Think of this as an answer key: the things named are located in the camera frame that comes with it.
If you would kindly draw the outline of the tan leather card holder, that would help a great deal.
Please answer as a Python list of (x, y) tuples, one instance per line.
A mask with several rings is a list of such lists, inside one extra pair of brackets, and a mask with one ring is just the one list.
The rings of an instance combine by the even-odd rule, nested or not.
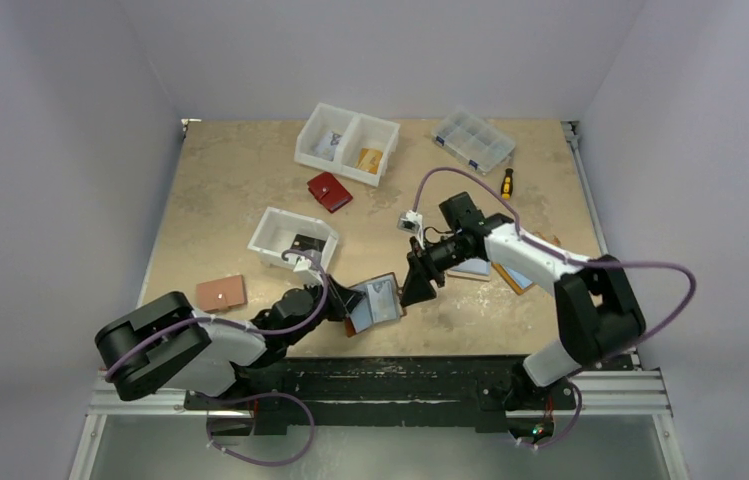
[(359, 282), (350, 289), (361, 293), (363, 299), (344, 321), (348, 338), (406, 316), (406, 309), (399, 303), (402, 290), (394, 272)]

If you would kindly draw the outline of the small white plastic bin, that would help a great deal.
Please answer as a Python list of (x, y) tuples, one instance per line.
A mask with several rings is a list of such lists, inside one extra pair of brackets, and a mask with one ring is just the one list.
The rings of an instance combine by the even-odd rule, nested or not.
[(322, 268), (327, 270), (338, 247), (340, 235), (336, 229), (325, 221), (314, 217), (275, 207), (267, 207), (251, 236), (247, 248), (255, 252), (260, 260), (267, 265), (292, 270), (293, 260), (291, 255), (288, 256), (287, 260), (284, 260), (282, 253), (291, 249), (290, 246), (297, 234), (326, 241), (322, 256), (315, 258), (320, 262)]

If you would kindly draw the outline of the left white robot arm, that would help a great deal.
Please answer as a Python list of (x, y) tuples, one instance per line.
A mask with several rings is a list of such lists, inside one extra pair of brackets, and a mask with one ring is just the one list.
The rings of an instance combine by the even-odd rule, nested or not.
[(210, 396), (234, 409), (247, 399), (243, 368), (264, 368), (324, 321), (342, 322), (366, 298), (334, 281), (287, 291), (250, 321), (195, 309), (184, 293), (169, 292), (97, 332), (105, 379), (123, 401), (163, 388)]

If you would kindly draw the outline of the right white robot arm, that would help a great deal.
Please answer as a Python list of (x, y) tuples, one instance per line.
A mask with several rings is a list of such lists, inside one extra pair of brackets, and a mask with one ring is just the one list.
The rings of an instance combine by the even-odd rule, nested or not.
[(645, 333), (644, 316), (615, 258), (591, 260), (528, 233), (507, 215), (486, 216), (466, 192), (439, 208), (449, 230), (437, 242), (425, 240), (420, 213), (409, 210), (399, 218), (399, 229), (413, 235), (402, 306), (435, 299), (446, 271), (473, 259), (508, 267), (554, 299), (559, 337), (515, 367), (511, 392), (519, 404), (538, 405), (552, 384)]

